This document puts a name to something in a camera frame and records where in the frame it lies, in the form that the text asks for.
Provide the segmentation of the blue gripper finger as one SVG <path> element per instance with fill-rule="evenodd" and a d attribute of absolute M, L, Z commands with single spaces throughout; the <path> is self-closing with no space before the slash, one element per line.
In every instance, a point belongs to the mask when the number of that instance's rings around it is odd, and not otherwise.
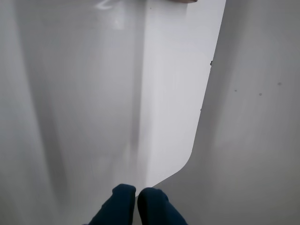
<path fill-rule="evenodd" d="M 112 190 L 111 197 L 102 205 L 89 222 L 90 225 L 131 225 L 135 208 L 136 188 L 119 184 Z"/>
<path fill-rule="evenodd" d="M 139 215 L 143 225 L 184 225 L 183 216 L 169 202 L 160 189 L 147 187 L 137 199 Z"/>

